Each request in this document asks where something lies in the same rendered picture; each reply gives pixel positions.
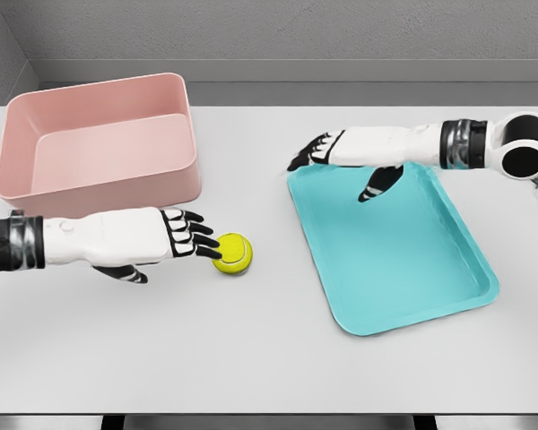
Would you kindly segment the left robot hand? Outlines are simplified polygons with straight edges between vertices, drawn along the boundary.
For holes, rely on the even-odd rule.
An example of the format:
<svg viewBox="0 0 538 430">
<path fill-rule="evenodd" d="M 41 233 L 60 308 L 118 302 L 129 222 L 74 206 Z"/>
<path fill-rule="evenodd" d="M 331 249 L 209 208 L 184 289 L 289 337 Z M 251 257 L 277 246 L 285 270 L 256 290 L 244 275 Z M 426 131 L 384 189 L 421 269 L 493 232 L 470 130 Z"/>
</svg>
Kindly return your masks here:
<svg viewBox="0 0 538 430">
<path fill-rule="evenodd" d="M 220 243 L 204 218 L 179 208 L 141 208 L 100 214 L 100 234 L 88 245 L 86 260 L 115 279 L 145 284 L 138 267 L 168 259 L 201 256 L 221 259 Z"/>
</svg>

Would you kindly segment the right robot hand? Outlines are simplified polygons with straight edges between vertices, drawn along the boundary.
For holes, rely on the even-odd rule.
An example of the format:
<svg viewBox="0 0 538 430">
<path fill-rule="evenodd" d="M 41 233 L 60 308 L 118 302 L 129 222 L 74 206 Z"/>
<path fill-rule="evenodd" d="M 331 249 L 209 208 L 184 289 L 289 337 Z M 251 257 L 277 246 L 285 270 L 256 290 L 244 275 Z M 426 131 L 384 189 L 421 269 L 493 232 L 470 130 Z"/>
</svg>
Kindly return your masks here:
<svg viewBox="0 0 538 430">
<path fill-rule="evenodd" d="M 350 127 L 313 139 L 291 160 L 287 170 L 313 165 L 369 167 L 374 171 L 358 196 L 367 202 L 388 191 L 404 174 L 404 147 L 396 139 L 398 127 Z"/>
</svg>

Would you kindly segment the yellow-green tennis ball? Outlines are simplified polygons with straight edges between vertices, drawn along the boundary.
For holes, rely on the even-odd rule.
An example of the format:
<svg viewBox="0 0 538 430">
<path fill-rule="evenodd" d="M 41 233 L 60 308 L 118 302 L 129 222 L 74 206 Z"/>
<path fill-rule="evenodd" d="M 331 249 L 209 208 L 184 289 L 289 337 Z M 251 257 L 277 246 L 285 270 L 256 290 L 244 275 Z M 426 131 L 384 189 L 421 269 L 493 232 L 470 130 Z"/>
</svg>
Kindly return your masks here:
<svg viewBox="0 0 538 430">
<path fill-rule="evenodd" d="M 248 239 L 239 233 L 226 233 L 219 236 L 217 241 L 221 259 L 213 260 L 213 266 L 229 275 L 244 273 L 253 260 L 253 247 Z"/>
</svg>

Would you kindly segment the pink plastic basket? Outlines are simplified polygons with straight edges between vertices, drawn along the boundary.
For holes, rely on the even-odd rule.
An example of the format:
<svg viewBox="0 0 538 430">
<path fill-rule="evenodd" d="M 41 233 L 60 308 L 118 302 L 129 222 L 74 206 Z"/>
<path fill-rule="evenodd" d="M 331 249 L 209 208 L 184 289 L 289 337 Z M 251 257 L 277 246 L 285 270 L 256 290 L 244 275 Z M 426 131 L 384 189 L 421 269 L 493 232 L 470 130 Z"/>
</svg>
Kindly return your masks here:
<svg viewBox="0 0 538 430">
<path fill-rule="evenodd" d="M 6 106 L 0 198 L 29 215 L 166 207 L 201 191 L 187 88 L 178 74 L 38 90 Z"/>
</svg>

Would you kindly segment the blue plastic tray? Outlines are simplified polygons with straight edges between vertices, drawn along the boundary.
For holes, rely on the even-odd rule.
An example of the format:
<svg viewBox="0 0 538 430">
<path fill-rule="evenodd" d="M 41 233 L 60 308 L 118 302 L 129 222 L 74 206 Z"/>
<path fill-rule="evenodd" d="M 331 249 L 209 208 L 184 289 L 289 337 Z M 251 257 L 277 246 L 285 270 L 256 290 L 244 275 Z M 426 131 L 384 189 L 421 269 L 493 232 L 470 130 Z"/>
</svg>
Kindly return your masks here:
<svg viewBox="0 0 538 430">
<path fill-rule="evenodd" d="M 369 336 L 494 302 L 499 281 L 436 174 L 409 163 L 370 202 L 372 168 L 313 165 L 287 177 L 336 322 Z"/>
</svg>

